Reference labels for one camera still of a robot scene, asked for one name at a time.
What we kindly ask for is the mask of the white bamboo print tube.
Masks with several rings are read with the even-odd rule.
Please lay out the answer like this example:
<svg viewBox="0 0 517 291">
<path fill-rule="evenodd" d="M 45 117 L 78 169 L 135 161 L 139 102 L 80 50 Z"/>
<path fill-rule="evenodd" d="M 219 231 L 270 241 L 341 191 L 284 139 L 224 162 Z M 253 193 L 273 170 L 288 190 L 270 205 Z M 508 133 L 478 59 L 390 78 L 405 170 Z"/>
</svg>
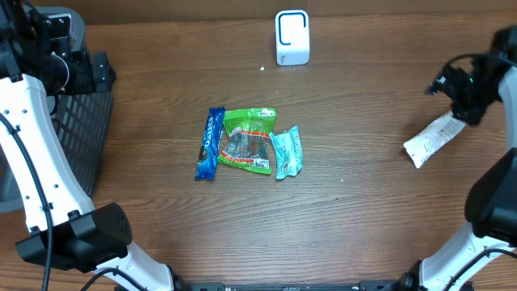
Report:
<svg viewBox="0 0 517 291">
<path fill-rule="evenodd" d="M 422 132 L 403 144 L 413 164 L 419 169 L 433 154 L 456 137 L 466 126 L 452 111 L 432 121 Z"/>
</svg>

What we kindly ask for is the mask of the blue Oreo cookie pack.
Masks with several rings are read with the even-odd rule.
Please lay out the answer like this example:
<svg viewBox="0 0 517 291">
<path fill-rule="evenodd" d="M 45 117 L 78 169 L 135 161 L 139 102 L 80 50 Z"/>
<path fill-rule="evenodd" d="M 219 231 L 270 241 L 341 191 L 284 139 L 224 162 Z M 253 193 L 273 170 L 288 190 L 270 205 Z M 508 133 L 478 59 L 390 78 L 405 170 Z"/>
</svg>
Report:
<svg viewBox="0 0 517 291">
<path fill-rule="evenodd" d="M 200 154 L 195 173 L 196 180 L 213 180 L 215 178 L 219 146 L 223 133 L 224 116 L 224 107 L 209 109 L 204 135 L 200 145 Z"/>
</svg>

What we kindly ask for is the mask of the mint green wipes pack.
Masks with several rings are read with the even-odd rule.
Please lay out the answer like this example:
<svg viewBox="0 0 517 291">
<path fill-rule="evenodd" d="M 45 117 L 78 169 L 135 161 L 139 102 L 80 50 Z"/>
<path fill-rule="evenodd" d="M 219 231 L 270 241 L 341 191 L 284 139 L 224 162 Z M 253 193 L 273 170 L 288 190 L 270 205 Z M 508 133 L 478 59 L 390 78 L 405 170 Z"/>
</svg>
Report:
<svg viewBox="0 0 517 291">
<path fill-rule="evenodd" d="M 297 176 L 303 167 L 303 148 L 297 125 L 280 134 L 270 133 L 275 151 L 277 170 L 275 177 L 283 180 L 288 176 Z"/>
</svg>

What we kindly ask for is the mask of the green snack bag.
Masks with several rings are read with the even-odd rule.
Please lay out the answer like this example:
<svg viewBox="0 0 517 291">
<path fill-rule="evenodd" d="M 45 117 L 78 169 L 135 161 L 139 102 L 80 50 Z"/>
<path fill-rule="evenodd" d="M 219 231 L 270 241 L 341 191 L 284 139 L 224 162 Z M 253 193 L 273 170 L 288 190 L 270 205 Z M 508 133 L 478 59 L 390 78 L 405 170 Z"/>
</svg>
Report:
<svg viewBox="0 0 517 291">
<path fill-rule="evenodd" d="M 224 128 L 229 141 L 218 162 L 262 175 L 271 174 L 268 159 L 275 108 L 246 108 L 225 113 Z"/>
</svg>

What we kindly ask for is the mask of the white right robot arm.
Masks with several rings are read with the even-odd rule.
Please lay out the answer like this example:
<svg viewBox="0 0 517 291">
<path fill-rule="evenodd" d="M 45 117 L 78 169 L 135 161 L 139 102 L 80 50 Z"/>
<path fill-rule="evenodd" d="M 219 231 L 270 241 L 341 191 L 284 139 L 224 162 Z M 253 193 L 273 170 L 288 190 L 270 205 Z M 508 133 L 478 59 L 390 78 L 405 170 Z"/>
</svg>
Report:
<svg viewBox="0 0 517 291">
<path fill-rule="evenodd" d="M 516 28 L 494 34 L 487 53 L 466 56 L 472 71 L 447 61 L 427 94 L 444 93 L 451 109 L 405 142 L 406 153 L 420 167 L 465 126 L 477 126 L 487 108 L 502 103 L 506 153 L 472 186 L 462 227 L 432 256 L 418 261 L 388 290 L 468 290 L 468 280 L 500 255 L 516 248 Z"/>
</svg>

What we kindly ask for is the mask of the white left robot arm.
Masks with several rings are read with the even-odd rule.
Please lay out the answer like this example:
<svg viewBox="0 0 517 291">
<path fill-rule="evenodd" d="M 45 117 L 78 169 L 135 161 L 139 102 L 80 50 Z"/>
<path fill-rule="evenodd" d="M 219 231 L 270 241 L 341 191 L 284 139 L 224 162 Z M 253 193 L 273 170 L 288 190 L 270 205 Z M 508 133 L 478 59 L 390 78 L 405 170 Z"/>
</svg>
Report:
<svg viewBox="0 0 517 291">
<path fill-rule="evenodd" d="M 84 38 L 68 8 L 1 4 L 1 148 L 29 231 L 17 252 L 46 271 L 106 276 L 122 290 L 180 290 L 172 269 L 134 242 L 123 209 L 91 199 L 116 72 Z"/>
</svg>

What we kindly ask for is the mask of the white barcode scanner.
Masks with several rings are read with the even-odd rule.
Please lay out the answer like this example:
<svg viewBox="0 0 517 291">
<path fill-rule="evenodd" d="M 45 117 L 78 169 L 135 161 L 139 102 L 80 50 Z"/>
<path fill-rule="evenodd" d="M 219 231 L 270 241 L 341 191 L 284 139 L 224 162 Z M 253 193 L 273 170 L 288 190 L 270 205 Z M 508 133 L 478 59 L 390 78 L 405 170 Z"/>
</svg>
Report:
<svg viewBox="0 0 517 291">
<path fill-rule="evenodd" d="M 303 10 L 280 11 L 275 17 L 276 62 L 305 65 L 310 56 L 309 16 Z"/>
</svg>

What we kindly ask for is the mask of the dark grey plastic basket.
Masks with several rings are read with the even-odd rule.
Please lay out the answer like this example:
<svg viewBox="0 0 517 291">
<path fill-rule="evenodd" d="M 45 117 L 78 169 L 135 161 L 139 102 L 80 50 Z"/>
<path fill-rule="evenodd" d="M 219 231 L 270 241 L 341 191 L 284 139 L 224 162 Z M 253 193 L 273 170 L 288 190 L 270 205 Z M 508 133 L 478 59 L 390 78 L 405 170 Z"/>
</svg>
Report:
<svg viewBox="0 0 517 291">
<path fill-rule="evenodd" d="M 36 10 L 45 17 L 46 28 L 49 15 L 80 16 L 76 11 L 62 6 L 38 6 Z M 112 108 L 110 91 L 48 97 L 48 109 L 58 140 L 75 178 L 89 197 L 94 195 L 98 181 Z"/>
</svg>

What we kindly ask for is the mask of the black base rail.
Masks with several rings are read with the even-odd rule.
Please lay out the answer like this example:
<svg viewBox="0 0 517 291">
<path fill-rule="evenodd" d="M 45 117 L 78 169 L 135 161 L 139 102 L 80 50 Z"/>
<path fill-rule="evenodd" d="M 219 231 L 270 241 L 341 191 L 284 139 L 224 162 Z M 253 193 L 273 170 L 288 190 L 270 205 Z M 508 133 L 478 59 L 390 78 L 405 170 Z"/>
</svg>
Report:
<svg viewBox="0 0 517 291">
<path fill-rule="evenodd" d="M 359 283 L 331 285 L 224 285 L 222 283 L 191 283 L 189 291 L 385 291 L 396 290 L 398 280 L 363 280 Z"/>
</svg>

